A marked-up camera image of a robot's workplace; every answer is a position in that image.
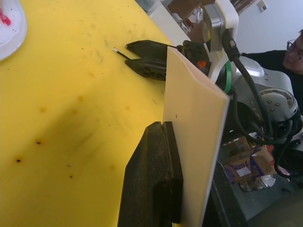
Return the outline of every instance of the person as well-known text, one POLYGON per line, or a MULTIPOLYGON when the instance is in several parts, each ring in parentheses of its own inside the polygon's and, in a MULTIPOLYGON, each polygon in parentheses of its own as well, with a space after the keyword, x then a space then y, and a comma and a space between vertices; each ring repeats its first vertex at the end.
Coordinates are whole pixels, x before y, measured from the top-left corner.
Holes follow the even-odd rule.
POLYGON ((286 50, 243 53, 242 56, 255 60, 265 69, 280 71, 288 75, 292 82, 294 97, 303 114, 303 29, 296 40, 287 42, 286 50))

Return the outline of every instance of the brown box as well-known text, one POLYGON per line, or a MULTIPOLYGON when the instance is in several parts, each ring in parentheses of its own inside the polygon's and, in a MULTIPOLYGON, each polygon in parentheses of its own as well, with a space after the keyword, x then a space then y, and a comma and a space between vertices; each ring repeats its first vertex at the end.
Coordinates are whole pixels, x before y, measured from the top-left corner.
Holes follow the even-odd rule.
POLYGON ((246 151, 225 161, 223 167, 230 183, 276 173, 270 164, 272 157, 265 146, 261 148, 261 151, 254 153, 254 150, 246 151))

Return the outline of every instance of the pink object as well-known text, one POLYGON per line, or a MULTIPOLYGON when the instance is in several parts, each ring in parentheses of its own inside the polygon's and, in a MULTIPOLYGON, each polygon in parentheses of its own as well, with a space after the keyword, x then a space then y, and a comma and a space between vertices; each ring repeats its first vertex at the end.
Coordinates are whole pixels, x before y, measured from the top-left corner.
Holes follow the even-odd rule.
POLYGON ((1 21, 4 23, 4 24, 6 24, 6 25, 10 25, 10 23, 11 23, 11 21, 10 21, 10 19, 7 17, 7 16, 5 16, 4 14, 3 14, 3 10, 2 9, 0 9, 0 19, 1 19, 1 21))

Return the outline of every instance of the yellow table surface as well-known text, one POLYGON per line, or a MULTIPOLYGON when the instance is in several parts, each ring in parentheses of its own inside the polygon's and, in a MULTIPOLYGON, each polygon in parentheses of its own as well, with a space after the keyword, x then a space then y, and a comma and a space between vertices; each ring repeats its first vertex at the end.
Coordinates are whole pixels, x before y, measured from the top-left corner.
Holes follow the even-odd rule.
POLYGON ((125 166, 161 121, 164 82, 113 47, 169 40, 134 0, 22 0, 25 42, 0 62, 0 226, 108 227, 125 166))

